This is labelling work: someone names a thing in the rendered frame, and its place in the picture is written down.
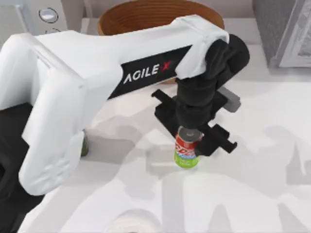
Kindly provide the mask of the pale microwave oven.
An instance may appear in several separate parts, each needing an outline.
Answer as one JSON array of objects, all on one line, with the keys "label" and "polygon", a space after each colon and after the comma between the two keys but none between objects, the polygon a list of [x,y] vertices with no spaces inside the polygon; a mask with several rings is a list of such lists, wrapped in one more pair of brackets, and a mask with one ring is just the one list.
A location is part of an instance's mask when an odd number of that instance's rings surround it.
[{"label": "pale microwave oven", "polygon": [[[45,23],[39,18],[38,11],[46,8],[58,13],[55,23]],[[84,0],[0,0],[0,49],[17,33],[41,35],[50,28],[79,32],[84,15]]]}]

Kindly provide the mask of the white cup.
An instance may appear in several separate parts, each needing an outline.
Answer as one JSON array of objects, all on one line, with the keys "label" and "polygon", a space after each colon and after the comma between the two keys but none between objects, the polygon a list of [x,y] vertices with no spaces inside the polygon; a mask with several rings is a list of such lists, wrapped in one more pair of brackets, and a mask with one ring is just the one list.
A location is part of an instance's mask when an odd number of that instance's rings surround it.
[{"label": "white cup", "polygon": [[118,215],[102,233],[164,233],[159,219],[150,211],[131,209]]}]

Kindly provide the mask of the red white green can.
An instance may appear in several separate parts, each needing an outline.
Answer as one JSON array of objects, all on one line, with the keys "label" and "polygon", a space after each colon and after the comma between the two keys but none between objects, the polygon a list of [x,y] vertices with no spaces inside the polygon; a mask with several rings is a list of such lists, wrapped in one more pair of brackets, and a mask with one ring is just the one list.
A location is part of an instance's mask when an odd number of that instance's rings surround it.
[{"label": "red white green can", "polygon": [[187,129],[180,126],[175,135],[174,161],[181,168],[193,168],[199,158],[195,146],[202,140],[204,134],[197,129]]}]

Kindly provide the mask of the grey cabinet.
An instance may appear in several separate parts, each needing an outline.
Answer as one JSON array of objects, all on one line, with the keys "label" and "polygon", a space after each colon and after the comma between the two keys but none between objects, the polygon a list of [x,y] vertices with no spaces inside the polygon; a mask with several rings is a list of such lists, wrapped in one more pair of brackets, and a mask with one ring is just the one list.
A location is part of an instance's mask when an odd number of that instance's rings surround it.
[{"label": "grey cabinet", "polygon": [[269,67],[280,67],[282,39],[296,0],[252,0],[261,43]]}]

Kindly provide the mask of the brown wooden basket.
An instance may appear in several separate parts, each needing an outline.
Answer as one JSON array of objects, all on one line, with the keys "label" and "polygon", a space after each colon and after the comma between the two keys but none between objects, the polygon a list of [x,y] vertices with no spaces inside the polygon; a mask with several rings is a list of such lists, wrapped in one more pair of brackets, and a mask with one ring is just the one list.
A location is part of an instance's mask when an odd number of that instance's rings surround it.
[{"label": "brown wooden basket", "polygon": [[189,0],[119,4],[100,17],[98,32],[113,43],[123,69],[118,89],[127,90],[198,77],[212,46],[230,41],[220,14]]}]

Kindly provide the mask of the green bottle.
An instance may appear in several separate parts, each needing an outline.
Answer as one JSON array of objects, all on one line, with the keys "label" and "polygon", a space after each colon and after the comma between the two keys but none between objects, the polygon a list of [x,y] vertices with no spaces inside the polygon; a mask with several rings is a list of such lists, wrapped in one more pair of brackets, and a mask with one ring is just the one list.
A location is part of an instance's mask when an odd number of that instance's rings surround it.
[{"label": "green bottle", "polygon": [[86,131],[83,130],[83,133],[84,133],[84,139],[83,139],[83,144],[82,144],[81,156],[85,157],[87,156],[89,152],[89,144],[88,144],[88,137],[87,137]]}]

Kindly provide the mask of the pale framed cabinet door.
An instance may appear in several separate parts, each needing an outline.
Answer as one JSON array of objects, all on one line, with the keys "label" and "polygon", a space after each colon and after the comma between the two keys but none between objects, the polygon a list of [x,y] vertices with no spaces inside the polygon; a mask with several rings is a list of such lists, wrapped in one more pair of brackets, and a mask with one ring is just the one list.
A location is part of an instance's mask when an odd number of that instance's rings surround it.
[{"label": "pale framed cabinet door", "polygon": [[282,39],[280,67],[311,67],[311,0],[296,0]]}]

